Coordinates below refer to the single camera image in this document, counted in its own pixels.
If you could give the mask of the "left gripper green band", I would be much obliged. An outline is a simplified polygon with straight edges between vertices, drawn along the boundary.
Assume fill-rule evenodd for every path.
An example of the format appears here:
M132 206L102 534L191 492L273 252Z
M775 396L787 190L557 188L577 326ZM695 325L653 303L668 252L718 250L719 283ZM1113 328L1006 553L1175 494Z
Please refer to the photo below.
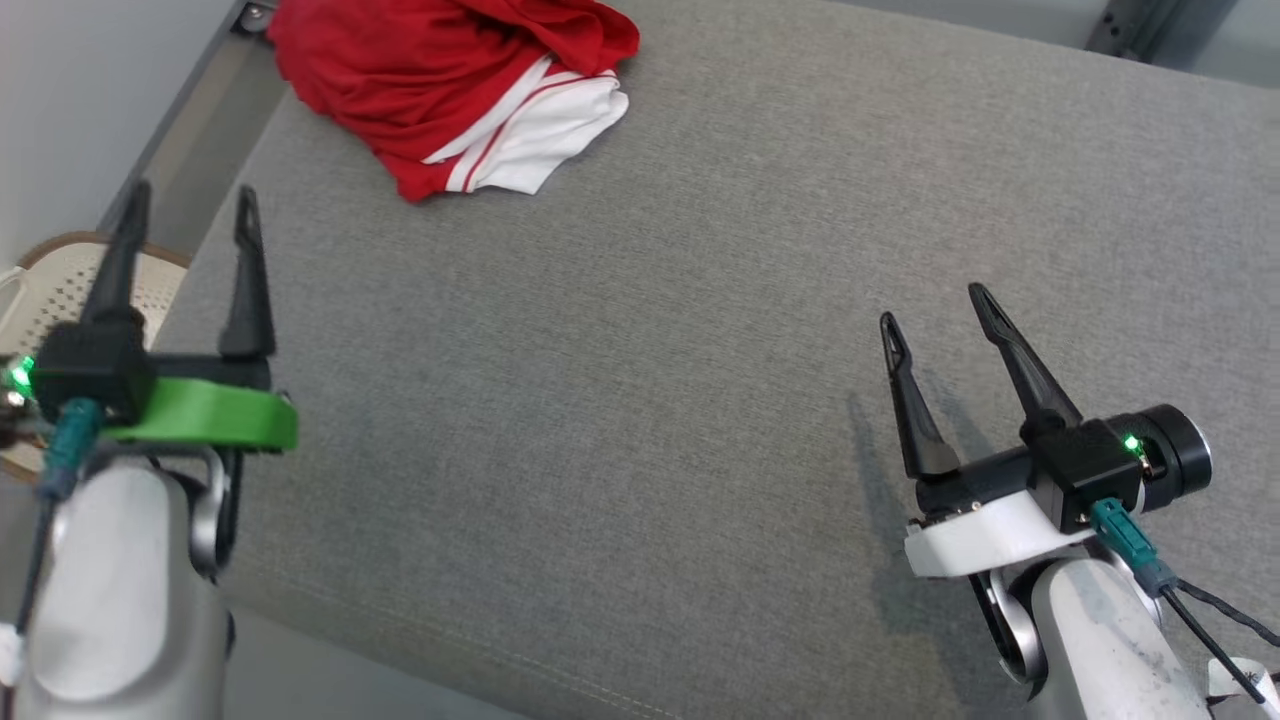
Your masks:
M82 307L83 324L129 323L145 328L132 305L137 256L150 220L151 184L138 181L127 200ZM192 445L251 454L283 454L297 447L300 416L275 391L268 357L276 351L259 199L241 187L233 240L236 283L218 355L154 354L157 379L141 419L105 427L118 442Z

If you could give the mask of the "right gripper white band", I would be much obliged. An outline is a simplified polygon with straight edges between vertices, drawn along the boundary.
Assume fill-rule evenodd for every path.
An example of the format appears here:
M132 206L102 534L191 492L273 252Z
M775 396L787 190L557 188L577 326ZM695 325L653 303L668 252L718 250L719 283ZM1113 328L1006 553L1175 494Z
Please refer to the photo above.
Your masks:
M1023 434L1050 434L1083 415L982 283L968 286L984 337L998 350L1025 414ZM879 316L906 477L940 482L961 466L913 375L913 354L892 313ZM1094 537L1092 509L1116 500L1132 515L1164 509L1212 479L1210 447L1171 405L1093 420L1044 451L1021 447L974 461L937 492L928 523L904 541L923 578L969 577L1047 556Z

